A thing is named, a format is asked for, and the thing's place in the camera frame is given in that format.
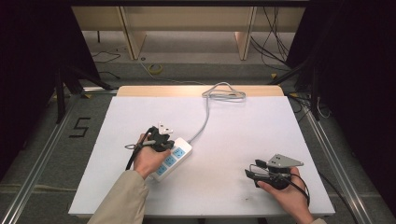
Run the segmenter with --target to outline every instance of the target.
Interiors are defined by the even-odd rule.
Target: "white tabletop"
[[[201,97],[114,97],[69,210],[90,217],[125,170],[137,141],[158,121],[174,130],[171,138],[192,138],[205,121]],[[314,215],[334,210],[318,176],[289,100],[248,97],[244,103],[211,101],[209,121],[192,143],[192,154],[162,182],[147,179],[147,217],[284,216],[271,195],[245,175],[256,159],[276,153],[302,161]]]

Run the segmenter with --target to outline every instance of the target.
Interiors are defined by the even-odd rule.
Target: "sleeve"
[[[317,220],[315,220],[311,224],[326,224],[326,222],[323,219],[318,218]]]
[[[91,217],[89,224],[141,224],[149,188],[136,171],[125,171]]]

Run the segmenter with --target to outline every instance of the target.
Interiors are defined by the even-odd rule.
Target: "floor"
[[[139,66],[141,68],[142,64],[176,64],[177,67],[173,67],[170,72],[172,74],[169,74],[172,79],[181,78],[183,73],[187,72],[199,73],[201,70],[198,68],[204,68],[203,71],[207,73],[202,76],[206,80],[211,78],[210,68],[212,67],[220,68],[217,71],[223,72],[224,75],[235,71],[235,69],[244,68],[244,71],[240,71],[241,74],[246,74],[249,71],[251,74],[246,74],[247,76],[255,76],[253,74],[255,66],[263,65],[262,55],[251,46],[247,60],[239,59],[232,33],[150,32],[146,37],[139,59],[135,61],[131,61],[129,58],[122,33],[101,32],[100,43],[98,43],[96,32],[84,32],[84,35],[92,57],[101,72],[101,78],[114,85],[125,80],[127,72],[117,73],[117,71],[126,71],[124,68],[120,70],[123,66],[127,66],[125,64],[135,65],[131,69],[138,69]],[[260,43],[263,43],[267,35],[253,34]],[[288,48],[292,42],[293,34],[281,34],[281,37],[282,42]],[[277,57],[282,56],[278,53],[274,38],[267,42],[266,48]],[[271,66],[284,68],[279,61],[265,58],[264,61]],[[269,69],[268,72],[260,74],[264,77],[258,79],[258,82],[269,80],[273,75],[280,76],[284,72]],[[145,72],[140,76],[136,80],[138,78],[147,80],[157,78]],[[295,78],[291,78],[281,84],[284,92],[293,91],[294,81]],[[89,82],[82,83],[85,87],[94,86]],[[26,149],[20,153],[0,183],[1,214],[6,214],[12,204],[21,203],[18,210],[20,212],[14,219],[17,220],[17,223],[87,222],[87,219],[69,216],[67,211],[73,201],[80,180],[79,176],[82,176],[86,162],[91,155],[92,146],[106,115],[106,107],[114,93],[98,91],[86,94],[82,98],[71,95],[66,99],[68,111],[70,111],[69,119],[62,127],[54,123],[57,116],[56,98],[49,99],[48,107],[26,143]],[[300,110],[300,104],[292,100],[290,100],[290,104],[295,111]],[[358,217],[358,220],[361,220],[360,223],[396,223],[395,217],[361,169],[359,161],[351,154],[336,120],[332,116],[328,117],[329,110],[323,109],[322,112],[320,121],[312,119],[309,111],[304,108],[295,113],[318,170],[327,176],[330,183],[341,191],[343,196],[346,196],[349,204],[361,203],[361,205],[352,206],[353,213]],[[81,117],[90,118],[83,119],[80,123],[89,126],[89,131],[86,132],[84,138],[70,138],[73,134],[81,133],[74,129],[76,120]],[[49,139],[54,140],[56,145],[52,146]],[[41,164],[37,164],[36,162],[40,161],[40,158],[45,159]],[[20,197],[21,188],[25,187],[27,180],[31,178],[32,170],[36,171],[37,181],[33,182],[33,187],[25,197]],[[326,221],[328,223],[353,223],[352,215],[339,195],[328,182],[323,181],[323,183],[336,210],[336,214],[325,218]],[[21,201],[16,202],[15,199],[19,197],[22,198]],[[267,221],[268,223],[293,223],[290,217],[268,217]],[[198,220],[147,219],[146,222],[174,224],[198,223]],[[256,218],[209,218],[205,221],[205,223],[214,224],[257,222]]]

